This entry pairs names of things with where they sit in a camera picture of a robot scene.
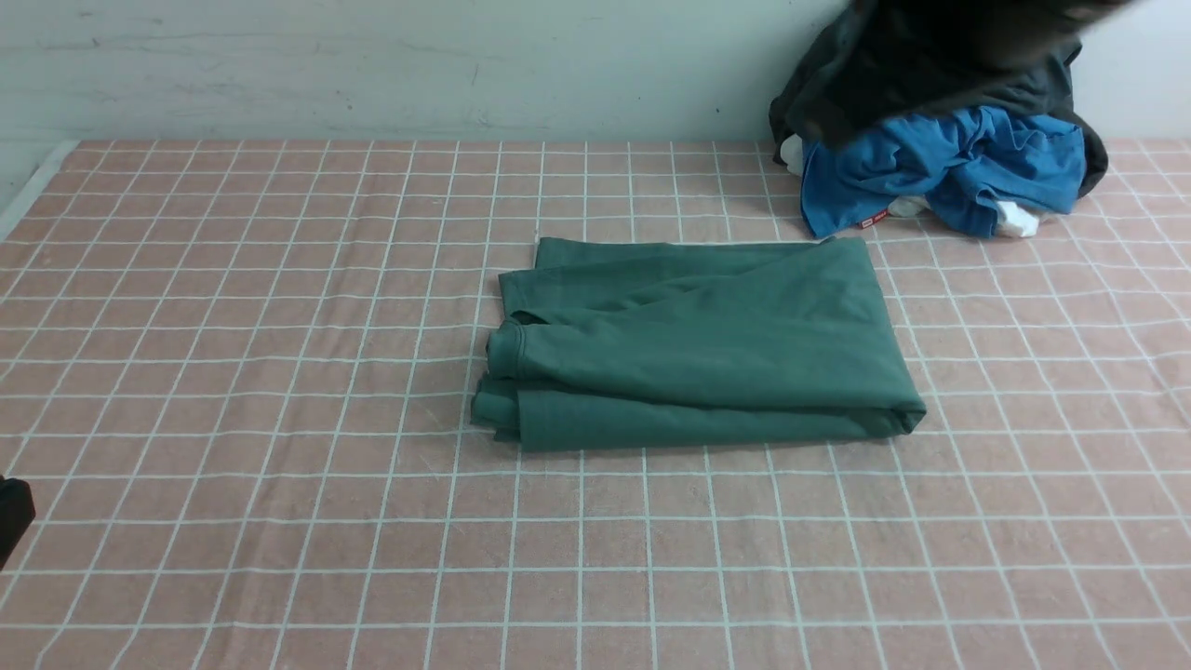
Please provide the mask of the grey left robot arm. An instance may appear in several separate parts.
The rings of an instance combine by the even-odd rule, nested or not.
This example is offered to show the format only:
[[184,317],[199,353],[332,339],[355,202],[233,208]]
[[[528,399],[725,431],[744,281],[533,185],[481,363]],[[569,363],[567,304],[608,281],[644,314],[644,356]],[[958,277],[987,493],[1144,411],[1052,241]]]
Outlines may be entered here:
[[10,561],[26,530],[35,521],[33,491],[25,480],[1,476],[0,486],[0,566]]

